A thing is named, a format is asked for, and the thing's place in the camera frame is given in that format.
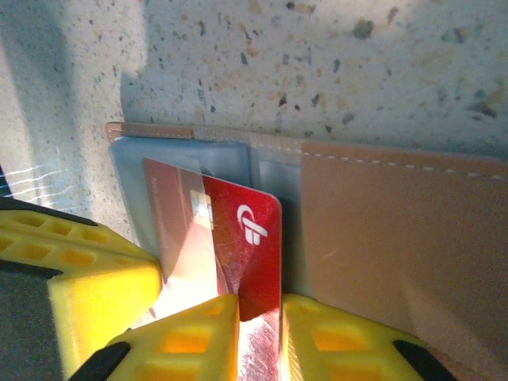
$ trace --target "white logo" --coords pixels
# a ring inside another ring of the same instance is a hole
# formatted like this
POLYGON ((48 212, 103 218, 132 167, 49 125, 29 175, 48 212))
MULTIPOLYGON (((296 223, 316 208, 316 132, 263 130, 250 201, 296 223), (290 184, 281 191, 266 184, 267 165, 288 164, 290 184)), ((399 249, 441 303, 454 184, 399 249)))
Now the white logo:
POLYGON ((237 219, 240 227, 245 230, 245 239, 249 244, 258 246, 261 242, 261 236, 268 237, 268 232, 262 226, 254 222, 254 213, 246 205, 240 205, 237 210, 237 219))

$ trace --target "red card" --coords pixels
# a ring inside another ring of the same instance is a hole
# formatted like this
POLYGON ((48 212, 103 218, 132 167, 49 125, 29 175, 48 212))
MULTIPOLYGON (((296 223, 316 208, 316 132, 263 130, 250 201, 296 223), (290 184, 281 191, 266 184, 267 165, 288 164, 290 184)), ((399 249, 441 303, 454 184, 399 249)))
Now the red card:
POLYGON ((164 278, 173 284, 186 282, 186 289, 194 285, 189 298, 196 303, 213 293, 238 294, 244 322, 239 379, 277 379, 279 201, 258 190, 151 159, 144 159, 144 172, 164 278))

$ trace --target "card logo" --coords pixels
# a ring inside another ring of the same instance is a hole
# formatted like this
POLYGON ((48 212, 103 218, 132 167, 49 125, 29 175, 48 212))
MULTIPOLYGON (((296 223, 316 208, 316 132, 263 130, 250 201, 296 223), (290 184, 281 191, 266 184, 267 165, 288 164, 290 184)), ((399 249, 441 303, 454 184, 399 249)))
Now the card logo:
POLYGON ((245 240, 249 244, 259 246, 261 236, 268 237, 268 232, 263 226, 259 226, 254 222, 254 213, 252 209, 246 205, 240 205, 237 210, 238 224, 245 231, 245 240))

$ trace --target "speckled countertop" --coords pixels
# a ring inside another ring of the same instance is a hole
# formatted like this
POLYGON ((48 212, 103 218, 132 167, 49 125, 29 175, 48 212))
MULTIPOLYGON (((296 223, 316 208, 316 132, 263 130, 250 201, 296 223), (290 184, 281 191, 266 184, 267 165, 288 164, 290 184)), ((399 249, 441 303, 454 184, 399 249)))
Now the speckled countertop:
POLYGON ((0 37, 13 192, 125 235, 106 121, 508 157, 506 1, 2 0, 0 37))

